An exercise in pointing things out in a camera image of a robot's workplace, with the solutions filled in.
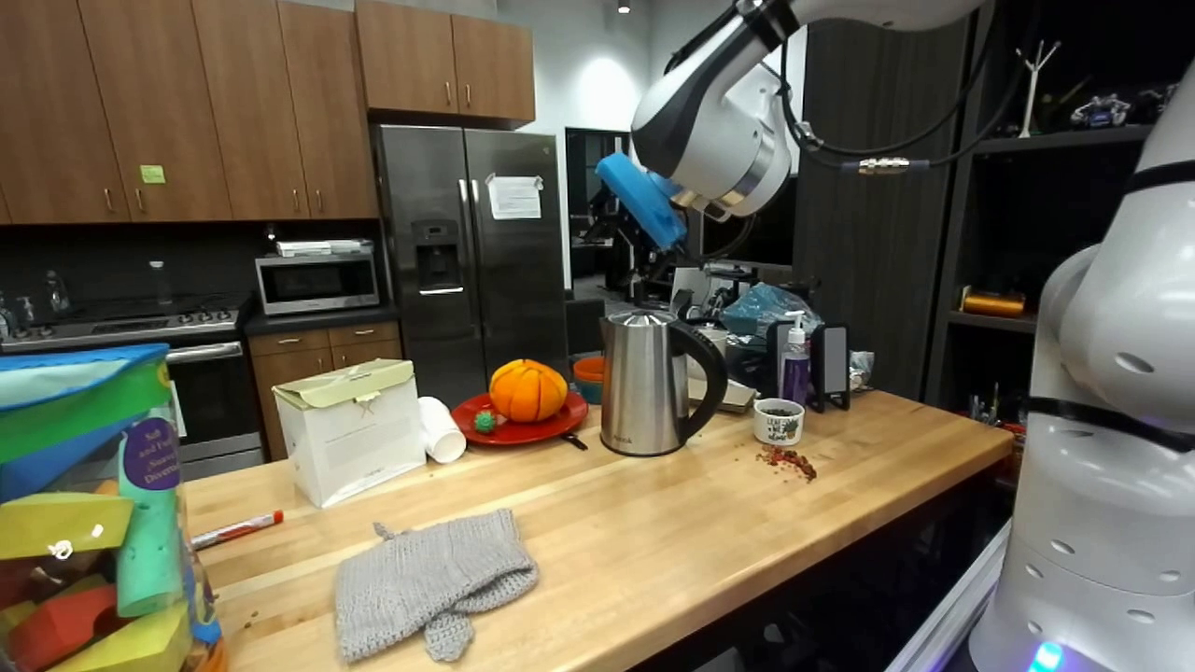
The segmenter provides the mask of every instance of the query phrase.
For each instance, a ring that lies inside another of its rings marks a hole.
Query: kettle handle
[[[667,333],[670,333],[670,338],[680,338],[680,351],[699,359],[699,364],[705,369],[703,403],[695,407],[695,414],[680,419],[680,443],[684,443],[714,419],[733,374],[729,374],[720,351],[699,328],[690,328],[684,321],[667,321]]]

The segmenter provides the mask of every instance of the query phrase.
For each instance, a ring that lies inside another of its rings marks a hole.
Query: mug
[[[772,443],[772,448],[791,448],[806,424],[806,407],[796,399],[764,394],[754,399],[751,411],[754,439]]]

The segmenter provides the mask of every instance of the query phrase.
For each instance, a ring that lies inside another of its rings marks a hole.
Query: oven mitt
[[[518,602],[536,582],[512,510],[384,534],[334,574],[334,647],[373,657],[421,630],[431,659],[460,659],[472,642],[465,616]]]

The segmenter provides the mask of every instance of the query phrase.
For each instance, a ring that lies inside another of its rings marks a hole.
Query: butcher block counter
[[[286,463],[184,485],[189,534],[286,514],[197,554],[230,668],[348,668],[331,580],[375,545],[373,523],[421,530],[491,509],[515,510],[540,582],[472,616],[477,637],[455,668],[629,668],[1010,453],[999,428],[883,392],[806,419],[799,448],[815,481],[760,458],[751,414],[716,414],[665,458],[613,455],[597,424],[589,407],[587,453],[470,448],[327,510],[301,501]],[[358,668],[444,663],[410,637]]]

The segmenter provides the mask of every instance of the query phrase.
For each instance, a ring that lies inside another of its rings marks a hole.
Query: microwave
[[[375,307],[373,247],[316,251],[316,252],[268,252],[252,260],[260,315],[319,315]]]

